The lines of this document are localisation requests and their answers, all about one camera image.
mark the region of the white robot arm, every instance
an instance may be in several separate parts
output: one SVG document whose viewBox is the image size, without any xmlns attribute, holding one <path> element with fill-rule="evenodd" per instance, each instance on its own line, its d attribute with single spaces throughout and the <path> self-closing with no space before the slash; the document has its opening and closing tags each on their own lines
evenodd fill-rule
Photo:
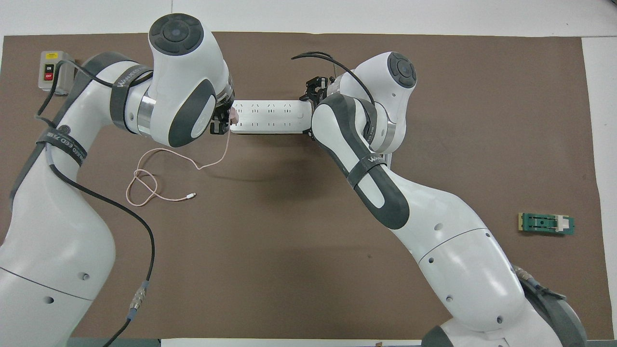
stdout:
<svg viewBox="0 0 617 347">
<path fill-rule="evenodd" d="M 166 15 L 153 24 L 149 42 L 152 78 L 147 75 L 152 69 L 115 52 L 86 62 L 86 70 L 113 85 L 78 73 L 22 169 L 0 246 L 0 346 L 64 347 L 114 263 L 107 225 L 50 164 L 74 182 L 105 125 L 179 147 L 202 135 L 213 116 L 223 121 L 228 116 L 231 77 L 217 42 L 200 21 Z M 147 282 L 127 321 L 146 287 Z"/>
<path fill-rule="evenodd" d="M 322 54 L 297 57 L 308 56 L 333 61 Z M 405 135 L 407 101 L 416 85 L 411 62 L 386 52 L 353 73 L 358 80 L 347 72 L 313 98 L 312 135 L 368 210 L 407 247 L 452 314 L 422 346 L 584 346 L 584 329 L 564 297 L 530 285 L 472 208 L 453 194 L 396 175 L 382 159 Z"/>
</svg>

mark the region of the electrical socket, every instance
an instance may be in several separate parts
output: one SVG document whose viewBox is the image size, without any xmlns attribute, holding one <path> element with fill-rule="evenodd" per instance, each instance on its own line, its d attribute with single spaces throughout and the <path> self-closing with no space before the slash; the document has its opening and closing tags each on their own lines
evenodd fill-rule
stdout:
<svg viewBox="0 0 617 347">
<path fill-rule="evenodd" d="M 300 100 L 236 100 L 236 134 L 300 134 L 310 128 L 311 103 Z"/>
</svg>

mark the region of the cable connector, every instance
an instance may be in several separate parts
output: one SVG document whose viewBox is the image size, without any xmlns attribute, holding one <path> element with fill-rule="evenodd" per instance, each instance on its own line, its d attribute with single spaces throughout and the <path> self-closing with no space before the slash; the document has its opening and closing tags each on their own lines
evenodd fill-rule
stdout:
<svg viewBox="0 0 617 347">
<path fill-rule="evenodd" d="M 143 281 L 141 287 L 139 287 L 139 289 L 137 289 L 137 291 L 135 292 L 135 296 L 133 297 L 131 305 L 129 306 L 128 315 L 126 315 L 126 319 L 133 320 L 135 318 L 137 310 L 143 304 L 144 299 L 146 299 L 146 290 L 149 284 L 149 281 Z"/>
<path fill-rule="evenodd" d="M 514 272 L 516 274 L 516 276 L 523 281 L 527 281 L 529 284 L 531 284 L 535 289 L 541 289 L 543 288 L 540 283 L 538 281 L 536 281 L 536 279 L 527 271 L 523 270 L 521 267 L 516 266 L 516 265 L 512 265 L 512 268 L 514 269 Z"/>
</svg>

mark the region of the switch box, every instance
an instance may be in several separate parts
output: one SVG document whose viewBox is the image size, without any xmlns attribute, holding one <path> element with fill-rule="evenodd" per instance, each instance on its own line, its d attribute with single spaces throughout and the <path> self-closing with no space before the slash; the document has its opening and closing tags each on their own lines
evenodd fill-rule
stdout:
<svg viewBox="0 0 617 347">
<path fill-rule="evenodd" d="M 39 63 L 39 88 L 44 91 L 49 91 L 51 85 L 56 78 L 56 66 L 60 61 L 73 61 L 73 58 L 66 52 L 62 51 L 43 51 L 41 52 L 41 62 Z M 56 85 L 56 94 L 65 95 L 73 88 L 73 80 L 75 79 L 75 68 L 70 64 L 62 64 L 58 72 L 58 83 Z"/>
</svg>

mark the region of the black cable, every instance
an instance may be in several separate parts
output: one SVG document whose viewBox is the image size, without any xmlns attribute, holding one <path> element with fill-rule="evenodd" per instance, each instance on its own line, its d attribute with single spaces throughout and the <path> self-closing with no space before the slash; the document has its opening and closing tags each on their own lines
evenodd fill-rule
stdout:
<svg viewBox="0 0 617 347">
<path fill-rule="evenodd" d="M 122 328 L 120 328 L 120 330 L 118 330 L 113 336 L 112 338 L 109 339 L 109 341 L 107 341 L 103 347 L 109 347 L 114 341 L 115 339 L 118 338 L 118 336 L 120 336 L 121 333 L 124 332 L 124 330 L 126 329 L 126 327 L 128 326 L 128 324 L 131 322 L 130 319 L 127 319 L 126 322 L 124 323 L 124 325 L 122 325 Z"/>
<path fill-rule="evenodd" d="M 124 205 L 121 205 L 117 202 L 115 202 L 114 200 L 111 200 L 109 198 L 106 198 L 105 196 L 95 192 L 95 191 L 91 191 L 89 189 L 87 189 L 86 187 L 82 186 L 81 184 L 74 182 L 73 180 L 71 180 L 70 178 L 66 177 L 62 172 L 60 172 L 58 170 L 58 168 L 56 167 L 55 164 L 51 164 L 49 166 L 51 168 L 51 170 L 54 172 L 54 174 L 61 179 L 62 181 L 64 181 L 65 183 L 81 190 L 82 192 L 94 196 L 95 198 L 99 199 L 99 200 L 103 200 L 108 204 L 111 204 L 121 210 L 123 210 L 124 212 L 128 213 L 129 215 L 131 215 L 132 217 L 134 217 L 135 219 L 137 219 L 143 226 L 144 228 L 146 228 L 146 230 L 148 231 L 148 235 L 150 236 L 150 244 L 152 247 L 152 251 L 151 251 L 151 258 L 150 258 L 150 268 L 148 268 L 148 273 L 146 275 L 146 280 L 149 281 L 150 280 L 150 275 L 152 274 L 152 268 L 154 267 L 154 235 L 152 234 L 152 229 L 150 229 L 150 226 L 146 223 L 145 220 L 143 220 L 140 216 L 138 216 L 135 212 L 129 210 L 128 208 L 126 208 Z"/>
<path fill-rule="evenodd" d="M 101 80 L 100 78 L 98 78 L 97 76 L 94 76 L 90 71 L 86 70 L 83 66 L 77 64 L 74 61 L 60 61 L 58 62 L 58 64 L 56 65 L 56 68 L 58 69 L 59 66 L 61 65 L 61 62 L 65 62 L 65 63 L 69 63 L 71 65 L 73 65 L 75 68 L 77 68 L 77 70 L 83 72 L 86 76 L 88 76 L 89 78 L 91 78 L 94 81 L 97 81 L 98 83 L 104 85 L 104 86 L 108 86 L 109 88 L 113 87 L 114 84 L 113 83 L 109 83 L 107 81 Z"/>
<path fill-rule="evenodd" d="M 307 57 L 311 57 L 311 58 L 319 58 L 319 59 L 323 59 L 329 62 L 332 62 L 338 66 L 340 66 L 343 70 L 345 70 L 346 72 L 349 73 L 349 75 L 351 75 L 351 77 L 353 77 L 362 87 L 362 89 L 364 89 L 364 92 L 366 92 L 366 95 L 368 95 L 368 99 L 370 99 L 371 103 L 373 105 L 375 105 L 375 99 L 373 99 L 373 95 L 371 95 L 371 93 L 368 91 L 368 88 L 364 85 L 364 83 L 362 83 L 362 81 L 358 78 L 358 76 L 356 76 L 351 70 L 349 70 L 345 65 L 341 64 L 340 62 L 332 59 L 329 54 L 325 54 L 325 55 L 321 55 L 321 54 L 325 54 L 322 52 L 317 52 L 317 54 L 315 53 L 311 53 L 311 52 L 306 52 L 306 53 L 302 53 L 302 54 L 298 54 L 295 57 L 292 57 L 291 60 L 294 59 L 298 59 L 298 58 L 307 58 Z"/>
<path fill-rule="evenodd" d="M 60 71 L 60 66 L 62 66 L 62 64 L 64 64 L 64 61 L 59 61 L 58 64 L 56 65 L 56 68 L 54 70 L 54 79 L 51 82 L 51 89 L 47 93 L 47 97 L 45 98 L 45 101 L 43 101 L 43 104 L 41 105 L 41 107 L 39 107 L 39 110 L 35 114 L 35 119 L 42 120 L 43 122 L 47 123 L 47 125 L 49 125 L 51 128 L 56 128 L 56 125 L 54 124 L 54 122 L 52 122 L 51 120 L 45 117 L 41 117 L 41 114 L 43 114 L 43 111 L 45 111 L 45 108 L 51 101 L 51 98 L 54 97 L 54 93 L 56 92 L 56 86 L 58 85 L 58 72 Z"/>
<path fill-rule="evenodd" d="M 329 58 L 331 58 L 331 59 L 334 59 L 334 57 L 333 57 L 333 56 L 331 56 L 330 54 L 325 53 L 325 52 L 321 52 L 321 51 L 310 51 L 310 52 L 306 52 L 306 53 L 304 53 L 304 54 L 321 54 L 322 56 L 326 56 L 326 57 L 329 57 Z M 336 78 L 336 77 L 338 77 L 338 76 L 336 75 L 336 64 L 335 64 L 335 63 L 332 63 L 332 66 L 334 67 L 334 78 Z"/>
<path fill-rule="evenodd" d="M 136 86 L 136 85 L 140 85 L 140 84 L 144 83 L 145 81 L 149 80 L 150 78 L 152 78 L 152 72 L 151 71 L 150 71 L 149 74 L 143 76 L 142 78 L 139 78 L 137 80 L 133 80 L 131 82 L 131 84 L 129 84 L 128 86 L 129 87 L 133 87 L 133 86 Z"/>
</svg>

